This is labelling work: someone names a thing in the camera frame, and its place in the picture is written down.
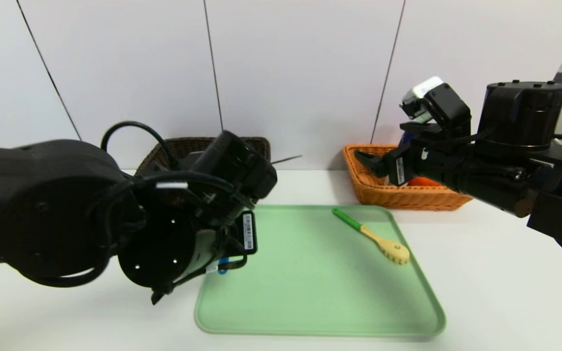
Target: orange wicker basket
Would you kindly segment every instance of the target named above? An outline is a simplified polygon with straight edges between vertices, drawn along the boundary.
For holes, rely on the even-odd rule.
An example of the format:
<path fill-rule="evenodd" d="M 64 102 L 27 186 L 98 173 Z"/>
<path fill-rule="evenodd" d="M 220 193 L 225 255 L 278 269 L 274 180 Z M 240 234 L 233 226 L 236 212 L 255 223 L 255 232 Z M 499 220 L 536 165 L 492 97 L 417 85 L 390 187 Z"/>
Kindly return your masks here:
<path fill-rule="evenodd" d="M 389 209 L 452 211 L 471 200 L 447 187 L 386 186 L 384 178 L 376 178 L 355 158 L 355 150 L 382 155 L 395 148 L 395 145 L 375 144 L 344 147 L 344 158 L 359 202 Z"/>

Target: blue object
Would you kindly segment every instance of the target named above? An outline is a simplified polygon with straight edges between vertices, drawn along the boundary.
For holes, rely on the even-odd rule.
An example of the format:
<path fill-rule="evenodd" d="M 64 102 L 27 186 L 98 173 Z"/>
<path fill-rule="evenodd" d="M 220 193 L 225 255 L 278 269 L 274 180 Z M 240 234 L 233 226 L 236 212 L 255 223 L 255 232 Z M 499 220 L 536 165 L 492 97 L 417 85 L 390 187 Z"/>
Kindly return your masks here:
<path fill-rule="evenodd" d="M 218 265 L 225 264 L 225 263 L 229 263 L 228 257 L 223 257 L 218 261 Z M 225 274 L 225 273 L 227 273 L 226 269 L 218 269 L 218 274 Z"/>

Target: robotic arm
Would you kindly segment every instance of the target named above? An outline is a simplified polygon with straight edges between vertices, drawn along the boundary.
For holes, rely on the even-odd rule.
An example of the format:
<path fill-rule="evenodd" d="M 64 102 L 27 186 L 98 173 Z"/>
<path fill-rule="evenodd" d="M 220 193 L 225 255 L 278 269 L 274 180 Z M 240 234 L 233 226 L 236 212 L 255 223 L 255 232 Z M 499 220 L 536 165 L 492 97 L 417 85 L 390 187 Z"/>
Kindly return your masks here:
<path fill-rule="evenodd" d="M 168 167 L 152 162 L 133 177 L 122 173 L 105 151 L 122 126 L 153 134 Z M 217 267 L 236 269 L 256 253 L 250 210 L 277 174 L 240 138 L 225 131 L 203 153 L 176 160 L 155 131 L 123 122 L 102 148 L 54 140 L 0 149 L 0 263 L 38 284 L 73 287 L 118 255 L 156 304 L 219 258 L 242 257 Z"/>
<path fill-rule="evenodd" d="M 562 145 L 555 138 L 562 84 L 495 83 L 487 86 L 478 132 L 470 109 L 433 77 L 404 96 L 400 107 L 412 138 L 382 156 L 356 151 L 375 176 L 395 186 L 430 178 L 518 217 L 562 246 Z"/>

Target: white table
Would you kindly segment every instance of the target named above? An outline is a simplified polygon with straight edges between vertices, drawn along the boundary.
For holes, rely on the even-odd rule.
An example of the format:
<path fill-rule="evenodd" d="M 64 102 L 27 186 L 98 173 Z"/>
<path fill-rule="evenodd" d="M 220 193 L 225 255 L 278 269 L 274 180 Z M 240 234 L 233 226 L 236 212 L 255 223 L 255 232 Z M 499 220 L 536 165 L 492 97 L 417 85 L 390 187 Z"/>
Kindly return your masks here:
<path fill-rule="evenodd" d="M 279 171 L 263 203 L 355 204 L 348 173 Z M 562 249 L 479 201 L 452 213 L 393 211 L 448 323 L 431 340 L 210 335 L 194 323 L 202 279 L 157 305 L 118 262 L 74 289 L 0 265 L 0 350 L 562 350 Z"/>

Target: white label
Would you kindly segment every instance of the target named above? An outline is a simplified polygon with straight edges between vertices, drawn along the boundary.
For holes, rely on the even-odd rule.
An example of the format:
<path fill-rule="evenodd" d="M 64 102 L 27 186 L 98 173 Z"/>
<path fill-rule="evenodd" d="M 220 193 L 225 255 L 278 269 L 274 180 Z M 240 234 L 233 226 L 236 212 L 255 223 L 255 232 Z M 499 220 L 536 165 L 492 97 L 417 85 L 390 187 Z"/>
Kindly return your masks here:
<path fill-rule="evenodd" d="M 242 221 L 244 222 L 244 249 L 252 250 L 253 244 L 253 216 L 251 214 L 245 214 L 242 216 Z"/>
<path fill-rule="evenodd" d="M 402 157 L 396 159 L 396 173 L 398 174 L 398 184 L 404 183 L 404 165 L 402 164 Z"/>

